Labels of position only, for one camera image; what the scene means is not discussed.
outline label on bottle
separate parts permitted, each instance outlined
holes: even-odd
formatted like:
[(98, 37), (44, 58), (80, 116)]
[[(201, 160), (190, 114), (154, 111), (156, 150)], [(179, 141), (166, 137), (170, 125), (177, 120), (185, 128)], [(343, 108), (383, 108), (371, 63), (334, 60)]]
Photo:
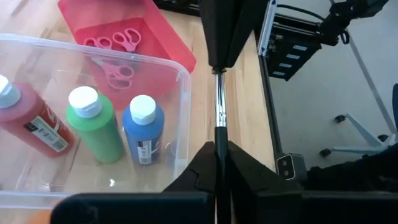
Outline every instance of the label on bottle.
[(150, 141), (138, 141), (138, 158), (141, 164), (150, 164), (152, 162), (153, 153), (159, 153), (162, 145), (162, 135)]
[(24, 127), (57, 152), (63, 151), (68, 146), (68, 142), (63, 137), (69, 130), (47, 105)]

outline chair wheel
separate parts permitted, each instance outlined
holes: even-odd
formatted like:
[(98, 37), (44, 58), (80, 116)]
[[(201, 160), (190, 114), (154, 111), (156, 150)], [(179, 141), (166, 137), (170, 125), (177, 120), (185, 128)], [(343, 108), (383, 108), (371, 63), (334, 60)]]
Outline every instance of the chair wheel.
[(330, 149), (324, 149), (319, 152), (319, 155), (321, 155), (323, 158), (325, 158), (326, 156), (329, 156), (330, 154), (331, 154)]
[(336, 123), (340, 123), (340, 122), (343, 122), (343, 121), (345, 121), (345, 119), (346, 119), (346, 116), (344, 116), (344, 115), (339, 115), (339, 116), (337, 116), (337, 117), (335, 117), (335, 121), (336, 121)]
[(385, 142), (388, 138), (388, 135), (386, 134), (381, 134), (377, 137), (380, 141)]

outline scissors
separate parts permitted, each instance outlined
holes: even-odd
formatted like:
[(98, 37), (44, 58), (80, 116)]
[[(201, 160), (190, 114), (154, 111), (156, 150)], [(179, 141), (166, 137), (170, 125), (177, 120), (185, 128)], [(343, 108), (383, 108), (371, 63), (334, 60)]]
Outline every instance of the scissors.
[(132, 85), (131, 78), (134, 76), (134, 70), (127, 65), (111, 65), (103, 62), (100, 58), (92, 58), (93, 62), (99, 65), (108, 78), (108, 84), (118, 90), (127, 89)]
[(112, 40), (107, 37), (98, 37), (97, 39), (93, 37), (86, 38), (84, 45), (112, 50)]
[[(132, 34), (138, 36), (138, 40), (133, 41), (133, 36)], [(122, 32), (116, 32), (112, 36), (113, 40), (122, 45), (127, 52), (133, 53), (136, 51), (137, 45), (139, 42), (141, 42), (141, 35), (140, 33), (133, 29), (133, 28), (128, 28), (124, 30), (124, 34)]]

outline scissor handle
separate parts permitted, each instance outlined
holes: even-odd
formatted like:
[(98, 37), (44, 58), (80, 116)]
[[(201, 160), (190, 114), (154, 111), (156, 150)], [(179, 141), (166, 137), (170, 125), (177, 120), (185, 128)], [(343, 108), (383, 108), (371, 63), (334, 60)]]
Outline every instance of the scissor handle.
[(118, 68), (117, 75), (120, 78), (131, 79), (134, 76), (134, 70), (131, 67), (127, 65), (121, 65), (116, 67)]
[(109, 78), (108, 85), (117, 90), (125, 90), (131, 87), (132, 81), (123, 78)]
[(86, 38), (84, 45), (112, 50), (112, 41), (107, 37), (98, 37), (97, 39), (94, 37)]
[(107, 37), (98, 37), (97, 43), (101, 48), (112, 50), (112, 40)]
[(90, 47), (100, 47), (97, 43), (97, 40), (92, 37), (86, 38), (83, 44)]
[[(127, 28), (124, 30), (124, 32), (126, 33), (127, 37), (130, 39), (130, 43), (137, 46), (140, 42), (141, 42), (141, 34), (133, 28)], [(134, 33), (137, 35), (138, 40), (137, 41), (132, 41), (132, 35), (131, 33)]]
[(136, 50), (135, 46), (131, 44), (129, 40), (127, 40), (126, 36), (121, 32), (116, 32), (112, 36), (113, 40), (122, 45), (127, 52), (133, 52)]

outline black cable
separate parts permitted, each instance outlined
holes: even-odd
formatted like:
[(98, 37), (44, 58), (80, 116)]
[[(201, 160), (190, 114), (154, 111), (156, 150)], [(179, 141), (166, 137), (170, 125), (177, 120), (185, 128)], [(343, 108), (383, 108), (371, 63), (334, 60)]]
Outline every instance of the black cable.
[(349, 44), (349, 34), (347, 30), (344, 30), (342, 34), (340, 34), (340, 38), (343, 44)]
[(277, 7), (295, 10), (295, 11), (306, 13), (306, 14), (308, 14), (310, 16), (316, 17), (316, 18), (318, 18), (318, 19), (320, 19), (322, 21), (325, 20), (325, 18), (323, 18), (322, 16), (319, 16), (318, 14), (316, 14), (314, 12), (311, 12), (311, 11), (308, 11), (308, 10), (305, 10), (305, 9), (301, 9), (301, 8), (297, 8), (297, 7), (294, 7), (294, 6), (288, 6), (288, 5), (285, 5), (285, 4), (279, 4)]
[[(297, 12), (302, 12), (302, 13), (308, 14), (310, 16), (316, 17), (317, 19), (320, 19), (321, 21), (325, 20), (325, 18), (323, 18), (322, 16), (320, 16), (320, 15), (314, 13), (314, 12), (311, 12), (311, 11), (308, 11), (308, 10), (305, 10), (305, 9), (301, 9), (301, 8), (297, 8), (297, 7), (294, 7), (294, 6), (288, 6), (288, 5), (285, 5), (285, 4), (278, 4), (277, 7), (290, 9), (290, 10), (294, 10), (294, 11), (297, 11)], [(349, 43), (349, 34), (348, 34), (347, 30), (344, 30), (343, 33), (340, 34), (340, 38), (341, 38), (341, 41), (342, 41), (343, 44), (348, 44)]]

